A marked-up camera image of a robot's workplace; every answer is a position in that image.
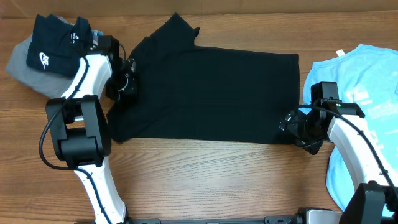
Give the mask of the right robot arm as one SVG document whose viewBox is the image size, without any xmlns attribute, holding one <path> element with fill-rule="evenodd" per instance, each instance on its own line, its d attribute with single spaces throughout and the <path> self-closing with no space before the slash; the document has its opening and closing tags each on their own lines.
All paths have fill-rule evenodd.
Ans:
<svg viewBox="0 0 398 224">
<path fill-rule="evenodd" d="M 355 193 L 343 212 L 300 208 L 291 223 L 397 223 L 397 173 L 374 141 L 365 114 L 356 103 L 344 103 L 335 82 L 311 87 L 310 112 L 300 105 L 279 127 L 295 138 L 295 144 L 315 155 L 325 141 L 339 150 L 351 176 Z"/>
</svg>

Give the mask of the black t-shirt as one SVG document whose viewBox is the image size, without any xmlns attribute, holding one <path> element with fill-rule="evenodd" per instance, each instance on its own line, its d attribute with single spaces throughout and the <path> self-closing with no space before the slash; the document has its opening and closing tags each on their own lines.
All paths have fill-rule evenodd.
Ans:
<svg viewBox="0 0 398 224">
<path fill-rule="evenodd" d="M 299 105 L 299 55 L 200 47 L 198 34 L 175 14 L 134 48 L 138 96 L 108 111 L 111 137 L 293 144 L 279 123 Z"/>
</svg>

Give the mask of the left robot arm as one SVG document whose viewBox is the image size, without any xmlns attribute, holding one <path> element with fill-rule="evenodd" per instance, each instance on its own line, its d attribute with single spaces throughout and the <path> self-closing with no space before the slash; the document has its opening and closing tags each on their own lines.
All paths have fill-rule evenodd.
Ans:
<svg viewBox="0 0 398 224">
<path fill-rule="evenodd" d="M 110 35 L 99 36 L 80 50 L 80 67 L 60 98 L 48 100 L 48 123 L 39 140 L 39 156 L 47 166 L 59 169 L 44 156 L 44 139 L 51 135 L 56 157 L 64 170 L 81 180 L 95 212 L 94 223 L 130 223 L 127 206 L 118 194 L 111 174 L 111 135 L 103 113 L 101 95 L 124 106 L 137 100 L 136 63 Z"/>
</svg>

